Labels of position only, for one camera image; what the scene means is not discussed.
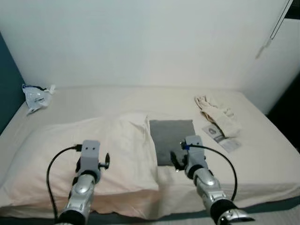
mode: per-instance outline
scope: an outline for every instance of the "black cable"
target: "black cable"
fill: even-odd
[[[51,200],[51,204],[52,204],[52,208],[53,208],[53,213],[54,213],[54,222],[56,223],[57,220],[58,220],[58,213],[57,213],[57,207],[56,207],[56,204],[55,204],[55,199],[53,197],[53,194],[52,194],[52,191],[51,191],[51,187],[50,187],[50,183],[49,183],[49,172],[50,172],[50,168],[53,164],[53,162],[55,161],[55,159],[63,152],[65,151],[68,151],[70,149],[75,149],[77,150],[76,148],[77,146],[72,146],[72,147],[69,147],[69,148],[66,148],[62,151],[60,151],[59,153],[57,153],[53,159],[51,160],[49,166],[48,166],[48,169],[47,169],[47,174],[46,174],[46,183],[47,183],[47,188],[48,188],[48,192],[49,192],[49,196],[50,196],[50,200]]]
[[[236,172],[235,172],[234,166],[230,162],[230,160],[225,155],[223,155],[221,152],[218,152],[217,150],[214,150],[212,148],[201,146],[201,145],[193,145],[193,144],[188,145],[188,146],[189,147],[195,147],[195,148],[201,148],[201,149],[207,149],[207,150],[213,151],[213,152],[219,154],[220,156],[222,156],[229,163],[229,165],[230,165],[230,167],[232,169],[233,175],[234,175],[234,190],[233,190],[233,194],[232,194],[232,197],[231,197],[231,201],[234,201],[235,196],[236,196],[236,192],[238,190],[238,178],[236,176]]]

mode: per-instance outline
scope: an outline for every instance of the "white wall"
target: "white wall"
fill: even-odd
[[[0,0],[0,31],[26,83],[236,89],[265,113],[299,69],[294,23],[255,60],[286,1]]]
[[[267,113],[300,72],[300,20],[284,19],[260,58],[252,60],[240,90]]]

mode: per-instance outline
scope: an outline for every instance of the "plastic bag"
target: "plastic bag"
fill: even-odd
[[[54,89],[55,85],[51,85],[48,90],[38,86],[23,84],[22,90],[25,94],[26,103],[29,108],[27,114],[33,113],[42,107],[47,107],[51,102]]]

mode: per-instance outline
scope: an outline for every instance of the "teal wall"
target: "teal wall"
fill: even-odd
[[[25,100],[24,80],[0,33],[0,134]]]

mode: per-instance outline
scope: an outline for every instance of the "bed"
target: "bed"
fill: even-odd
[[[193,97],[211,94],[232,108],[243,130],[237,140],[242,144],[227,153],[202,128],[209,122],[200,114]],[[205,146],[227,155],[235,166],[239,187],[235,203],[249,207],[300,195],[300,155],[277,128],[241,93],[229,90],[163,87],[93,86],[57,90],[51,104],[26,116],[24,103],[0,136],[0,180],[5,176],[15,152],[26,136],[45,125],[71,123],[103,115],[145,113],[150,120],[193,120],[194,129]],[[233,192],[230,167],[218,155],[205,152],[207,162],[228,196]],[[204,209],[191,180],[171,166],[157,168],[159,201],[142,219],[167,215],[186,215]],[[18,218],[52,218],[48,211],[32,211],[30,206],[6,207],[1,216]]]

